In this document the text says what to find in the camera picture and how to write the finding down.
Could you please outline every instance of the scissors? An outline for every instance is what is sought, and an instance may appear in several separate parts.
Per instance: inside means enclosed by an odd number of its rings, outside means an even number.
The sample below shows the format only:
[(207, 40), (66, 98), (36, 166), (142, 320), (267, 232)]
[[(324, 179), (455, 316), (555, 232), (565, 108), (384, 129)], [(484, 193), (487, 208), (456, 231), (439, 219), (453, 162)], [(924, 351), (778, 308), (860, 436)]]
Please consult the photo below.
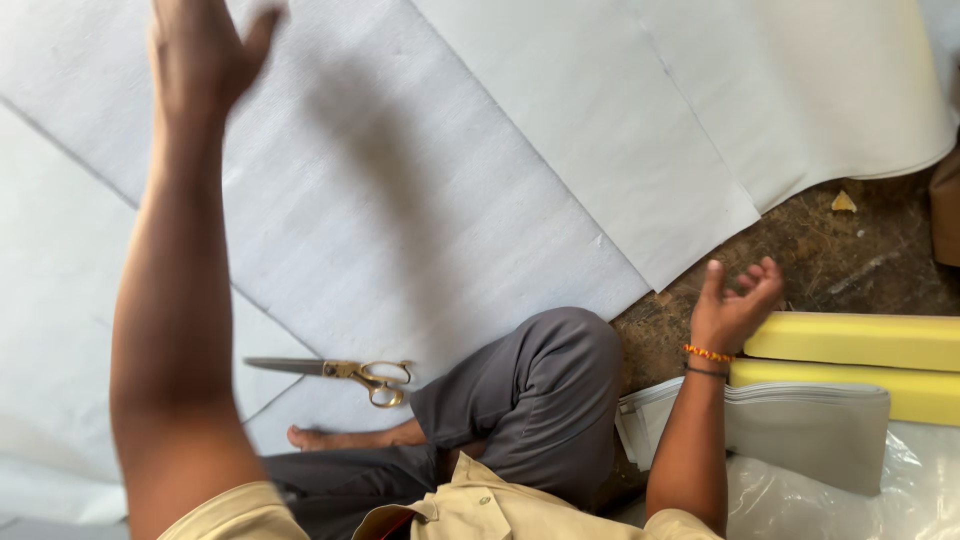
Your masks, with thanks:
[[(380, 408), (390, 408), (397, 406), (403, 401), (403, 392), (387, 385), (389, 382), (396, 384), (406, 384), (410, 382), (410, 371), (407, 369), (412, 362), (403, 360), (402, 362), (388, 362), (378, 360), (361, 364), (349, 360), (309, 360), (303, 358), (244, 358), (248, 365), (264, 369), (273, 369), (277, 371), (288, 371), (292, 373), (303, 373), (305, 375), (319, 375), (321, 377), (332, 377), (333, 379), (353, 379), (367, 387), (370, 392), (370, 403)], [(407, 379), (398, 379), (396, 377), (383, 377), (374, 375), (370, 371), (371, 366), (390, 365), (398, 367), (407, 374)], [(393, 396), (385, 403), (377, 403), (373, 396), (380, 392), (390, 392)]]

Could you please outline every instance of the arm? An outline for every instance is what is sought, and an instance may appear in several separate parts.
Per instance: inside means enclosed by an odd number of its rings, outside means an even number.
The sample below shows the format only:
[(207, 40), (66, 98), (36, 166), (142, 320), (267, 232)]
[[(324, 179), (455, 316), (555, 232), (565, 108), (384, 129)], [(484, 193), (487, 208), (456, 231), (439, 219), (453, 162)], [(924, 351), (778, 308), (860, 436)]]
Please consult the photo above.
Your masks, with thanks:
[(155, 0), (154, 148), (113, 321), (110, 417), (134, 539), (266, 479), (237, 416), (221, 197), (227, 113), (277, 13), (242, 43), (223, 0)]
[[(780, 302), (783, 277), (771, 258), (753, 265), (737, 282), (744, 296), (724, 291), (723, 265), (712, 260), (690, 319), (690, 343), (731, 355)], [(726, 374), (728, 366), (690, 355), (694, 369)], [(720, 536), (727, 529), (727, 467), (724, 449), (726, 378), (687, 371), (657, 446), (647, 483), (647, 519), (666, 508), (685, 510)]]

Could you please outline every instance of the transparent plastic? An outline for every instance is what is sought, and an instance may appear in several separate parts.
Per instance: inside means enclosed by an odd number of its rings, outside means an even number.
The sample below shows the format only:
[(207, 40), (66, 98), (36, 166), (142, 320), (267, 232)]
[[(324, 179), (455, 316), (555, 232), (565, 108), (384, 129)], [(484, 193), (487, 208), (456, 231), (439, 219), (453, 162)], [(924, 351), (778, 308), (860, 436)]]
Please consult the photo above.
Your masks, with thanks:
[(960, 428), (890, 422), (876, 497), (739, 455), (727, 475), (731, 540), (960, 539)]

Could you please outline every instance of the floor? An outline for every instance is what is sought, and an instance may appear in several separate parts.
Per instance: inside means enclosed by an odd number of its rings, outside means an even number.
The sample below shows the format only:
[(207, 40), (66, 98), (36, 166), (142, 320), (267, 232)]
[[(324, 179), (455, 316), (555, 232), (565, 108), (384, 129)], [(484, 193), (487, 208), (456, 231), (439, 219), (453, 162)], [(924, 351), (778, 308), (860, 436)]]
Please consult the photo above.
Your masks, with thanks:
[[(650, 293), (612, 323), (623, 340), (623, 394), (682, 374), (681, 346), (707, 260), (730, 275), (769, 255), (786, 274), (784, 309), (960, 315), (960, 268), (933, 261), (926, 186), (932, 169), (904, 177), (837, 180), (799, 193), (700, 260), (661, 294)], [(830, 204), (845, 190), (857, 212)], [(642, 496), (640, 473), (616, 441), (616, 462), (597, 497), (600, 514)]]

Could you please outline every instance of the black wrist band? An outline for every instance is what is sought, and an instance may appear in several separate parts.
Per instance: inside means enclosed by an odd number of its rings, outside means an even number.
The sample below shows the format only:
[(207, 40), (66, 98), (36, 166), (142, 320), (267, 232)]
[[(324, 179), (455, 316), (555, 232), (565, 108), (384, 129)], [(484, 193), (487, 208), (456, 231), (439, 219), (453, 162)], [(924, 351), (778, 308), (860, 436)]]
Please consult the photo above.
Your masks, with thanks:
[(690, 367), (690, 364), (684, 362), (684, 371), (692, 371), (696, 373), (702, 373), (704, 375), (710, 375), (712, 377), (720, 377), (723, 379), (727, 378), (727, 375), (730, 374), (730, 371), (708, 371), (706, 369), (697, 369), (695, 367)]

